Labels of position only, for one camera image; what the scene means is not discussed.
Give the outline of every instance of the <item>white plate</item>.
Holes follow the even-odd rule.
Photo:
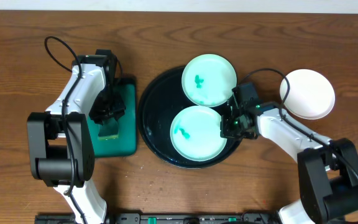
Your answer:
[[[205,106],[191,106],[172,121],[170,137],[173,147],[192,161],[207,161],[222,152],[226,138],[220,136],[221,115]]]
[[[233,66],[225,58],[204,54],[191,60],[181,76],[187,98],[200,106],[214,107],[225,103],[237,85]]]
[[[287,75],[290,93],[284,105],[294,115],[304,119],[320,119],[334,108],[333,86],[322,74],[308,69],[295,70]],[[287,91],[285,80],[281,82],[280,96]]]

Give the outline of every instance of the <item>brown tabletop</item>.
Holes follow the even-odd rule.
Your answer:
[[[26,119],[51,105],[70,76],[47,55],[48,35],[77,54],[111,49],[136,76],[138,99],[158,74],[205,53],[226,57],[238,77],[262,67],[316,70],[333,84],[336,104],[323,119],[300,121],[333,139],[347,137],[358,150],[358,15],[0,11],[0,223],[70,211],[30,174]],[[51,41],[51,50],[71,64],[61,45]],[[265,101],[279,100],[278,75],[251,80]],[[98,191],[116,212],[242,213],[299,198],[295,162],[269,140],[245,140],[222,163],[189,170],[161,161],[138,138],[133,156],[95,165]]]

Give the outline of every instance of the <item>black plate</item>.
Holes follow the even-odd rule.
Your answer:
[[[181,110],[195,105],[181,87],[184,69],[184,66],[180,66],[168,70],[148,85],[139,102],[139,131],[146,145],[162,160],[184,168],[209,167],[225,160],[240,145],[240,141],[228,139],[219,155],[203,162],[186,159],[173,147],[170,139],[173,119]],[[212,109],[222,114],[227,110],[225,105]]]

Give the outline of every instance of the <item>white wall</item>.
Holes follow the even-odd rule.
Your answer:
[[[358,0],[0,0],[0,9],[358,14]]]

